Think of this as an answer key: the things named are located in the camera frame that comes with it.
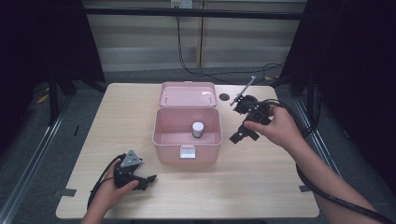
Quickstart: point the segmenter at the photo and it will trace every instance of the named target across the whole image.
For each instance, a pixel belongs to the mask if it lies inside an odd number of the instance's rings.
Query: table
[[[223,142],[218,160],[211,165],[169,165],[159,162],[152,142],[161,84],[114,83],[108,86],[90,132],[80,152],[56,215],[82,218],[90,191],[113,158],[129,149],[144,160],[134,172],[157,179],[147,190],[127,194],[106,218],[120,219],[225,219],[265,217],[316,217],[318,206],[312,192],[301,193],[303,183],[289,154],[261,136],[245,138],[237,145],[230,136],[245,115],[230,106],[244,86],[218,85]],[[259,100],[274,99],[271,87],[251,86],[245,94]]]

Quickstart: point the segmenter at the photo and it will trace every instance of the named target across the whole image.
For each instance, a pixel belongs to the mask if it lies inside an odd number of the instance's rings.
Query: pink box
[[[215,162],[222,142],[215,85],[209,82],[164,82],[153,143],[163,163]],[[202,122],[201,137],[192,124]]]

